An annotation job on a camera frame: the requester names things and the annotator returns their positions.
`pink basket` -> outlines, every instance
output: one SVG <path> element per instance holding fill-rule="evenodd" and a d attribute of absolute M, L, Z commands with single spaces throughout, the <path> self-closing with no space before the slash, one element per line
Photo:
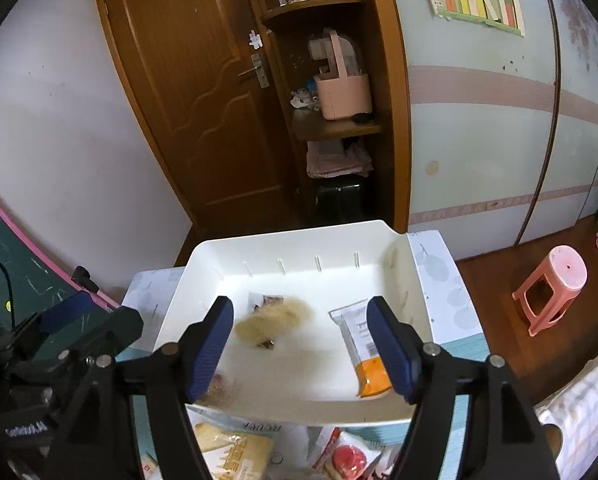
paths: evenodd
<path fill-rule="evenodd" d="M 323 117 L 328 120 L 345 119 L 354 114 L 372 112 L 373 101 L 370 96 L 368 75 L 349 76 L 343 61 L 339 37 L 334 30 L 330 31 L 330 39 L 339 76 L 319 74 L 314 77 L 317 82 Z"/>

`white plastic basket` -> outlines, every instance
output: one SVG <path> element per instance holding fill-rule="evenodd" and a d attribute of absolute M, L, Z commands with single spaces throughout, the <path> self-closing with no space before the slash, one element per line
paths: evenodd
<path fill-rule="evenodd" d="M 360 400 L 359 382 L 329 311 L 382 295 L 397 319 L 423 341 L 432 331 L 407 235 L 382 221 L 210 240 L 193 251 L 172 298 L 155 349 L 176 341 L 227 296 L 234 317 L 247 312 L 249 292 L 296 296 L 311 321 L 275 341 L 249 348 L 231 334 L 218 370 L 238 386 L 226 411 L 271 422 L 362 426 L 405 422 L 412 407 L 390 392 Z"/>

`plastic bag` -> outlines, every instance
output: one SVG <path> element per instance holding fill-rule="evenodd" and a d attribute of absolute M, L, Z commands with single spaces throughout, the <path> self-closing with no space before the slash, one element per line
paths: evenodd
<path fill-rule="evenodd" d="M 233 403 L 238 393 L 237 386 L 228 376 L 216 371 L 210 381 L 208 390 L 199 399 L 197 404 L 211 408 L 228 408 Z"/>
<path fill-rule="evenodd" d="M 201 422 L 193 428 L 205 464 L 216 480 L 260 480 L 268 466 L 272 439 L 235 433 Z"/>
<path fill-rule="evenodd" d="M 368 301 L 363 300 L 330 312 L 341 329 L 341 335 L 359 379 L 359 396 L 372 397 L 391 389 L 390 378 L 383 367 L 365 313 Z"/>
<path fill-rule="evenodd" d="M 309 429 L 297 424 L 260 422 L 225 413 L 215 412 L 200 406 L 188 406 L 188 418 L 192 426 L 210 422 L 224 432 L 255 434 L 274 441 L 270 463 L 290 468 L 308 468 L 306 457 L 309 447 Z"/>
<path fill-rule="evenodd" d="M 310 317 L 308 306 L 298 298 L 251 292 L 248 303 L 252 310 L 234 325 L 234 333 L 253 346 L 273 348 L 276 337 L 297 329 Z"/>
<path fill-rule="evenodd" d="M 380 453 L 361 437 L 340 428 L 323 428 L 308 461 L 317 473 L 332 480 L 357 480 Z"/>

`pink stripe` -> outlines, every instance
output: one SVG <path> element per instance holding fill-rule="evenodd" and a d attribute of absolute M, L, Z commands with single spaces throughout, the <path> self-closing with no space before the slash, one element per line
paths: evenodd
<path fill-rule="evenodd" d="M 513 106 L 552 112 L 554 86 L 509 74 L 458 66 L 408 68 L 410 103 Z"/>
<path fill-rule="evenodd" d="M 545 191 L 539 195 L 539 202 L 543 200 L 552 200 L 564 196 L 587 193 L 591 186 L 598 186 L 598 180 L 586 186 L 567 187 L 556 189 L 554 191 Z M 422 224 L 424 222 L 433 222 L 446 218 L 456 218 L 458 216 L 473 215 L 475 213 L 484 213 L 506 207 L 516 207 L 518 205 L 529 204 L 532 201 L 532 195 L 512 196 L 509 198 L 500 198 L 499 200 L 490 200 L 488 202 L 476 202 L 474 204 L 457 205 L 453 207 L 444 207 L 432 211 L 423 211 L 421 213 L 412 213 L 408 220 L 408 225 Z"/>
<path fill-rule="evenodd" d="M 411 66 L 408 77 L 411 104 L 483 104 L 547 113 L 554 107 L 553 84 L 516 75 L 459 66 Z M 565 90 L 559 114 L 598 124 L 598 104 Z"/>
<path fill-rule="evenodd" d="M 26 247 L 28 247 L 29 250 L 36 257 L 38 257 L 39 260 L 44 262 L 44 265 L 46 267 L 48 267 L 48 269 L 52 270 L 57 276 L 59 276 L 61 279 L 63 279 L 66 283 L 68 283 L 74 289 L 85 290 L 84 288 L 81 288 L 79 285 L 74 283 L 73 280 L 70 279 L 70 276 L 68 276 L 68 274 L 66 272 L 61 270 L 57 266 L 57 264 L 55 264 L 55 262 L 50 260 L 44 253 L 42 253 L 41 250 L 23 233 L 23 231 L 21 229 L 19 229 L 17 224 L 15 224 L 12 220 L 10 220 L 10 218 L 8 217 L 8 215 L 2 209 L 1 206 L 0 206 L 0 217 L 6 223 L 6 225 L 10 228 L 10 230 L 13 233 L 15 233 L 17 235 L 17 237 L 26 245 Z M 90 294 L 90 297 L 92 298 L 92 301 L 95 304 L 97 304 L 97 306 L 100 306 L 106 310 L 109 310 L 109 308 L 110 308 L 109 305 L 106 304 L 105 301 L 102 300 L 102 298 L 98 297 L 96 294 L 93 294 L 92 292 L 89 292 L 89 294 Z"/>
<path fill-rule="evenodd" d="M 582 121 L 588 121 L 589 123 L 598 124 L 598 104 L 588 101 L 572 92 L 562 90 L 559 115 L 566 115 Z"/>

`white wall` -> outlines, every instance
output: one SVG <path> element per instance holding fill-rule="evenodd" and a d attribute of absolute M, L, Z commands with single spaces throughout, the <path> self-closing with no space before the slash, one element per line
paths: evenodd
<path fill-rule="evenodd" d="M 0 200 L 118 299 L 190 222 L 135 120 L 94 0 L 19 0 L 0 27 Z"/>

